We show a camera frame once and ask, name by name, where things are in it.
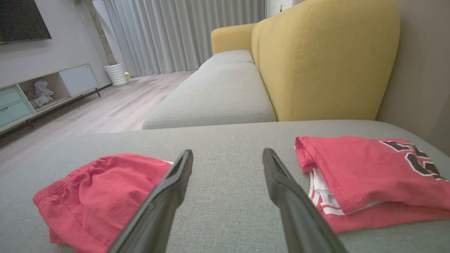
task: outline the jersey lettering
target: jersey lettering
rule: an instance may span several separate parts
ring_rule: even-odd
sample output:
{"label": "jersey lettering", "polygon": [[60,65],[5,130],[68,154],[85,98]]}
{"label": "jersey lettering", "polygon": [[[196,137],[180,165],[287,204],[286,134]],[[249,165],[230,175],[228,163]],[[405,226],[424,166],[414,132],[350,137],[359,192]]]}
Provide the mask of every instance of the jersey lettering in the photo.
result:
{"label": "jersey lettering", "polygon": [[427,154],[420,151],[416,146],[408,143],[400,143],[396,141],[380,141],[381,143],[388,145],[389,147],[393,148],[397,152],[401,151],[414,151],[414,153],[408,152],[405,155],[405,159],[408,161],[411,168],[417,172],[418,174],[422,176],[432,176],[436,180],[445,180],[445,178],[441,177],[439,174],[439,171],[437,170],[436,166],[432,162],[423,162],[423,164],[420,163],[420,161],[417,159],[417,157],[422,158],[428,158]]}

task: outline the folded clothing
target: folded clothing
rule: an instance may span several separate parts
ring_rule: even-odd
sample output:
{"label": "folded clothing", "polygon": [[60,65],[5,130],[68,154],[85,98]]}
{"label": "folded clothing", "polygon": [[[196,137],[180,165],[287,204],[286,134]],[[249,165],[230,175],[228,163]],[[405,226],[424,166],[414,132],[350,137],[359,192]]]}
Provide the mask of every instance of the folded clothing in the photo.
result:
{"label": "folded clothing", "polygon": [[300,136],[295,148],[310,198],[337,233],[450,218],[450,183],[406,140]]}
{"label": "folded clothing", "polygon": [[171,164],[136,154],[101,157],[33,197],[50,242],[105,252]]}

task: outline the plant pot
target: plant pot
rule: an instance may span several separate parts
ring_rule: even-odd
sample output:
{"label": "plant pot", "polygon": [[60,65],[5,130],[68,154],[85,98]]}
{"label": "plant pot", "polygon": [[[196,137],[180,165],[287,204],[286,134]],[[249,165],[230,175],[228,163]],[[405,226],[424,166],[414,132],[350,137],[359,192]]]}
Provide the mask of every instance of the plant pot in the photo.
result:
{"label": "plant pot", "polygon": [[128,83],[121,63],[111,66],[105,66],[105,70],[106,73],[108,73],[113,86],[121,86]]}

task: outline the television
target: television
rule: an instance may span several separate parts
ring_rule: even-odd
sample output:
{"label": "television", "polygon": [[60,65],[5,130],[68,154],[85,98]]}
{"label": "television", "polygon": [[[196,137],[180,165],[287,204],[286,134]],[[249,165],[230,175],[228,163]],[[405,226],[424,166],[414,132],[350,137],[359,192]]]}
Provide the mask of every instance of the television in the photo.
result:
{"label": "television", "polygon": [[34,0],[0,0],[0,44],[51,38]]}

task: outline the tree trunk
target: tree trunk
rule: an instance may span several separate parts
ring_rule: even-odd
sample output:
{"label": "tree trunk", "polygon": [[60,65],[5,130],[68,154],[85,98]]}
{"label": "tree trunk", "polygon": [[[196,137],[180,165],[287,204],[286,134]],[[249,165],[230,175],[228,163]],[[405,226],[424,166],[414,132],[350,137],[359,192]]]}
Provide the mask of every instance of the tree trunk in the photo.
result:
{"label": "tree trunk", "polygon": [[97,11],[95,10],[94,3],[92,3],[92,0],[85,0],[87,4],[87,8],[89,9],[90,15],[92,17],[92,20],[94,21],[95,28],[97,29],[97,32],[99,33],[100,40],[103,44],[103,49],[106,53],[106,58],[108,58],[109,65],[116,65],[117,62],[114,59],[113,52],[111,51],[111,47],[109,46],[108,40],[106,39],[105,32],[103,31],[102,24],[100,23],[99,17],[97,16]]}

